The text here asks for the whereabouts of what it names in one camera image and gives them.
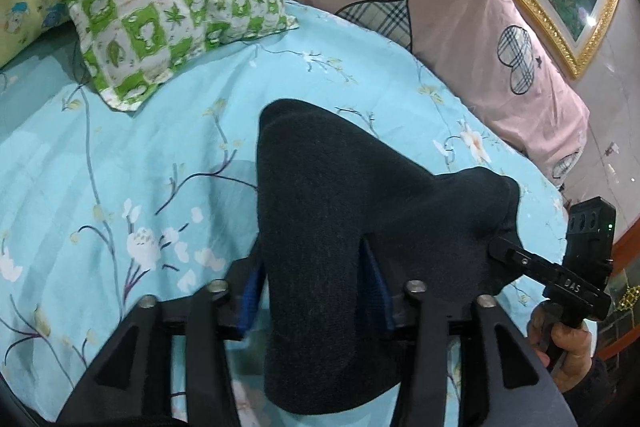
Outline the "person's right hand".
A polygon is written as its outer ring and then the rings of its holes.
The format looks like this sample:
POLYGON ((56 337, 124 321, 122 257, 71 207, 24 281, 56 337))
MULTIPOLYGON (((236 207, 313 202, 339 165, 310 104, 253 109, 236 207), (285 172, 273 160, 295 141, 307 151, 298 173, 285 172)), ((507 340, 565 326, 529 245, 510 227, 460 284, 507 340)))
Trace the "person's right hand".
MULTIPOLYGON (((548 367, 550 358, 540 349, 544 339, 544 326, 551 320, 549 303, 536 306, 527 323, 527 339, 541 363, 548 367)), ((561 393, 567 393, 578 386, 590 373, 592 367, 592 335, 585 322, 578 329, 572 329, 558 322, 551 327, 550 338, 565 358, 560 368, 552 376, 561 393)))

